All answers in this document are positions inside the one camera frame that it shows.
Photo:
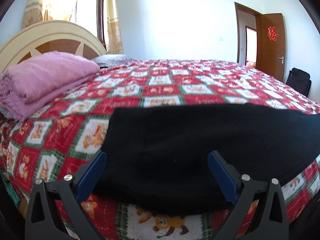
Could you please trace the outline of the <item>black bag by wall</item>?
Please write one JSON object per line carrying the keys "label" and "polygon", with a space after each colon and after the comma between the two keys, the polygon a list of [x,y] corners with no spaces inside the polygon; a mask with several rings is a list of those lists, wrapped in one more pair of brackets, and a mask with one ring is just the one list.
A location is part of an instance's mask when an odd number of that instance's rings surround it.
{"label": "black bag by wall", "polygon": [[310,74],[297,68],[292,68],[289,72],[289,76],[285,83],[293,88],[300,94],[308,97],[312,81],[310,80]]}

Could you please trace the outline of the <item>beige patterned curtain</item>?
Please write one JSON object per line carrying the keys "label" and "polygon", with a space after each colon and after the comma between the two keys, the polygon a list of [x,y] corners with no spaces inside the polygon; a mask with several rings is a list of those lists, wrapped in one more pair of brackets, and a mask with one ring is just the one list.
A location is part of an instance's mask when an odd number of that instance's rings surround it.
{"label": "beige patterned curtain", "polygon": [[98,0],[97,35],[108,54],[124,52],[116,0]]}
{"label": "beige patterned curtain", "polygon": [[49,20],[70,21],[75,3],[76,0],[28,0],[22,28]]}

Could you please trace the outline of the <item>grey striped pillow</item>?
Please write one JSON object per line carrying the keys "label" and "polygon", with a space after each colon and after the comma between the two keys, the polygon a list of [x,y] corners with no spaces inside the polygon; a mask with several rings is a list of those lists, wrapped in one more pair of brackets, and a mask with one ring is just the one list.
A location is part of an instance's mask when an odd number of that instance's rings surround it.
{"label": "grey striped pillow", "polygon": [[132,57],[125,54],[105,54],[92,59],[100,68],[112,68],[133,60]]}

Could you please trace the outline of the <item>beige patterned left curtain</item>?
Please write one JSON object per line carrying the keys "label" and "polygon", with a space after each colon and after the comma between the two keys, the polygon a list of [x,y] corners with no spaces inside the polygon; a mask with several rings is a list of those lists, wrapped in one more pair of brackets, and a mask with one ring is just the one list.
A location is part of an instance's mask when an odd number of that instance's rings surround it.
{"label": "beige patterned left curtain", "polygon": [[28,0],[22,28],[49,20],[70,21],[75,3],[76,0]]}

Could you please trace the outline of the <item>folded pink blanket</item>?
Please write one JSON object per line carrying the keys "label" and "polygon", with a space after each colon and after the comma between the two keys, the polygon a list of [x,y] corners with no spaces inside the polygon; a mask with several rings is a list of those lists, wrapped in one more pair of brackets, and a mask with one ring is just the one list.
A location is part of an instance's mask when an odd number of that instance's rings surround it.
{"label": "folded pink blanket", "polygon": [[99,72],[82,56],[51,51],[8,67],[1,74],[1,114],[25,121],[59,94]]}

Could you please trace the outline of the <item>brown door frame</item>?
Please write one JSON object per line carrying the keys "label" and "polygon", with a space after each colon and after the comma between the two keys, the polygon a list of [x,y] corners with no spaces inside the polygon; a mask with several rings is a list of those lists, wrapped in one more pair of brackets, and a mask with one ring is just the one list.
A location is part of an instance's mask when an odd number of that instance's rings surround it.
{"label": "brown door frame", "polygon": [[237,63],[257,67],[259,56],[258,35],[261,31],[261,13],[235,2],[238,32]]}

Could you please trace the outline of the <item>window with brown frame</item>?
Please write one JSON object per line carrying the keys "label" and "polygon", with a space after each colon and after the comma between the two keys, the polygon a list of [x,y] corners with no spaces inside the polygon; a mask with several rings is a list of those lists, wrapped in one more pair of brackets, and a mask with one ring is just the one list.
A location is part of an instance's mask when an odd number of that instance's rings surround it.
{"label": "window with brown frame", "polygon": [[77,0],[75,6],[75,23],[85,28],[95,37],[98,36],[97,7],[98,0]]}

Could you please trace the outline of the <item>brown wooden door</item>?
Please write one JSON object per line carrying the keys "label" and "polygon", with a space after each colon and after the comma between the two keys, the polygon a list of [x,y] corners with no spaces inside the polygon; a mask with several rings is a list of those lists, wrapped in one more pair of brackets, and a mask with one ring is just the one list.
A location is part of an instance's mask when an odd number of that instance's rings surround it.
{"label": "brown wooden door", "polygon": [[[285,53],[286,53],[286,35],[284,18],[281,13],[261,14],[261,31],[258,35],[259,56],[257,69],[283,81],[285,72]],[[270,41],[267,33],[268,27],[274,26],[278,33],[276,41]],[[284,57],[284,63],[281,64],[279,57]]]}

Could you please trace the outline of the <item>cream wooden headboard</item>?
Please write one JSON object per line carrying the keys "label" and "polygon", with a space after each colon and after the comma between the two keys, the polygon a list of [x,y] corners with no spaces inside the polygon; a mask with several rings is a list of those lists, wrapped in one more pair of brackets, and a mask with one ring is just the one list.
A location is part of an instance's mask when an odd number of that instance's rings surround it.
{"label": "cream wooden headboard", "polygon": [[85,28],[67,21],[44,21],[23,29],[1,47],[1,72],[49,51],[64,51],[87,59],[106,54],[103,44]]}

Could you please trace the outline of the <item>red patchwork bear quilt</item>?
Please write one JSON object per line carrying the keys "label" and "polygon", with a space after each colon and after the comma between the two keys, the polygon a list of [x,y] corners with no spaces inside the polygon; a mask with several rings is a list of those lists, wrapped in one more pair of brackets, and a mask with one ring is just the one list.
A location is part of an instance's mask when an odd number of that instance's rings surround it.
{"label": "red patchwork bear quilt", "polygon": [[[29,196],[37,178],[54,181],[74,173],[101,146],[116,107],[204,103],[253,103],[277,109],[319,113],[319,104],[253,67],[225,61],[136,60],[102,69],[89,81],[58,95],[25,122],[1,121],[1,215],[13,203],[17,212],[1,239],[24,239],[16,206]],[[319,156],[283,186],[293,230],[319,222]],[[91,195],[81,204],[106,239],[209,239],[228,211],[169,218],[133,205]],[[302,239],[300,233],[293,237]]]}

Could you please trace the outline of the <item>red double happiness decal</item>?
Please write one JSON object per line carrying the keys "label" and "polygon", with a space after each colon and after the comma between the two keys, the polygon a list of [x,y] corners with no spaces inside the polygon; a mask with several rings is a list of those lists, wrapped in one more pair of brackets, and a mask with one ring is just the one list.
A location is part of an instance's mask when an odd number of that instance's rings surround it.
{"label": "red double happiness decal", "polygon": [[276,28],[274,26],[272,26],[272,27],[268,27],[267,30],[268,30],[267,36],[268,36],[269,40],[276,41],[279,36]]}

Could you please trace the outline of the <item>beige patterned right curtain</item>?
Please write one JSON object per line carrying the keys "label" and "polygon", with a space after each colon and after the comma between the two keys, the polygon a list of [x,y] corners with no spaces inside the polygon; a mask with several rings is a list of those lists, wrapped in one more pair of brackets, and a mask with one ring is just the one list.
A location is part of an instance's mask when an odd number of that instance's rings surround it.
{"label": "beige patterned right curtain", "polygon": [[108,54],[124,52],[116,0],[98,0],[97,35]]}

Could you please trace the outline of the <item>black pants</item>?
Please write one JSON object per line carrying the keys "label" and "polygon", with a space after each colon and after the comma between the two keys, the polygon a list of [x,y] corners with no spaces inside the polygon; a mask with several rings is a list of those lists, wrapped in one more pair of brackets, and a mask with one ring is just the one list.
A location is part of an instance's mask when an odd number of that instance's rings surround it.
{"label": "black pants", "polygon": [[319,156],[319,115],[239,104],[114,110],[93,193],[160,215],[229,208],[208,164],[217,151],[240,174],[286,184]]}

